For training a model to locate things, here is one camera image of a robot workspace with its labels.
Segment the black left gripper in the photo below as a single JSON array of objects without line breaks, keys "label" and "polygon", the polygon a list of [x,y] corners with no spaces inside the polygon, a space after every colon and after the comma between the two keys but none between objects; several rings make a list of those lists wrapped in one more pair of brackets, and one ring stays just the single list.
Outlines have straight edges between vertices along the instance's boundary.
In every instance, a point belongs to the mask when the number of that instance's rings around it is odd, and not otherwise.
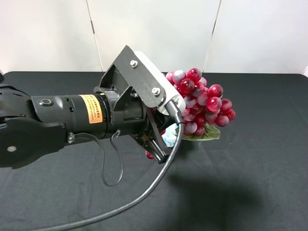
[{"label": "black left gripper", "polygon": [[165,163],[171,153],[162,139],[163,131],[172,120],[158,111],[147,111],[161,104],[164,92],[154,96],[152,89],[161,84],[138,64],[133,68],[126,63],[113,63],[104,73],[94,94],[103,111],[100,131],[94,132],[98,139],[110,138],[117,130],[121,135],[143,134],[143,147],[157,163]]}]

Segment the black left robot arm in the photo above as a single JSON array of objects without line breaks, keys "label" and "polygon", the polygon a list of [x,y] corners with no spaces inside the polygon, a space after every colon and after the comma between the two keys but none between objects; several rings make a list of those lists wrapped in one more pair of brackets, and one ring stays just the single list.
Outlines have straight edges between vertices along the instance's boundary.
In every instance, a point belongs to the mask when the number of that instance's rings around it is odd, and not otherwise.
[{"label": "black left robot arm", "polygon": [[154,88],[168,101],[172,84],[159,71],[113,64],[93,94],[29,96],[10,85],[0,87],[0,165],[24,167],[65,146],[90,139],[135,136],[152,143],[164,127],[150,115]]}]

